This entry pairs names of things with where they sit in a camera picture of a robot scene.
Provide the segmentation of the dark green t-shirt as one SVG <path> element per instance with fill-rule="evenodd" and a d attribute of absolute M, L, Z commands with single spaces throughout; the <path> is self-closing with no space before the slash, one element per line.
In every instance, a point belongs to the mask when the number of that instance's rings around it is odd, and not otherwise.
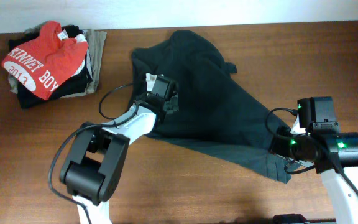
<path fill-rule="evenodd" d="M 226 62 L 211 42 L 190 30 L 178 30 L 153 47 L 134 49 L 131 60 L 134 96 L 146 90 L 146 74 L 178 83 L 163 123 L 150 138 L 289 182 L 287 161 L 270 153 L 273 133 L 288 126 L 231 78 L 236 66 Z"/>

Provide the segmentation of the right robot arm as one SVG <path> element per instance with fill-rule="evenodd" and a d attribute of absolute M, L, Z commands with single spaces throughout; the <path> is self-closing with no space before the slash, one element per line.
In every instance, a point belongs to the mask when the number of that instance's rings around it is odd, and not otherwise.
<path fill-rule="evenodd" d="M 293 162 L 312 162 L 331 200 L 337 223 L 358 223 L 358 133 L 331 124 L 301 134 L 281 135 Z"/>

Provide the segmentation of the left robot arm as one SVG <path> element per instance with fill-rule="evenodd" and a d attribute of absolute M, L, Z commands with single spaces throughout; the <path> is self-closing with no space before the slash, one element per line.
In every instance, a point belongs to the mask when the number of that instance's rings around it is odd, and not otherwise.
<path fill-rule="evenodd" d="M 109 199 L 121 178 L 129 146 L 176 111 L 177 94 L 146 92 L 118 118 L 102 124 L 85 122 L 67 138 L 73 144 L 59 180 L 67 188 L 67 199 L 77 206 L 80 223 L 110 223 Z"/>

